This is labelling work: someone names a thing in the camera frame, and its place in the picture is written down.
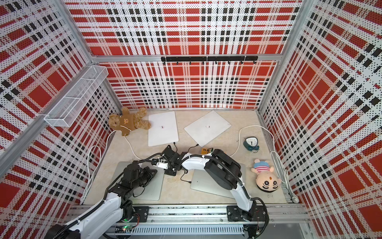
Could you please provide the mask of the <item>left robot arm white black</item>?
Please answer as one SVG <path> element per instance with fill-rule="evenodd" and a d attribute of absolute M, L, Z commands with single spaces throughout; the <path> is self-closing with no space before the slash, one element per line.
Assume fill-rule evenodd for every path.
<path fill-rule="evenodd" d="M 158 170 L 141 167 L 137 161 L 127 165 L 106 188 L 103 198 L 77 218 L 64 225 L 52 226 L 46 239 L 98 239 L 115 223 L 127 220 L 138 225 L 143 212 L 134 209 L 130 200 L 137 188 L 145 188 Z"/>

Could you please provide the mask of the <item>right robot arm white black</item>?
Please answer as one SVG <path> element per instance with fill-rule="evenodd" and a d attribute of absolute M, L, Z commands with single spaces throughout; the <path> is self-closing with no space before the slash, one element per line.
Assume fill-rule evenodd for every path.
<path fill-rule="evenodd" d="M 218 186 L 228 190 L 236 201 L 235 206 L 227 207 L 228 221 L 269 223 L 265 203 L 258 197 L 250 197 L 245 188 L 241 166 L 222 150 L 215 149 L 204 155 L 189 152 L 178 154 L 171 146 L 167 146 L 160 155 L 168 164 L 166 174 L 175 176 L 181 169 L 205 171 Z"/>

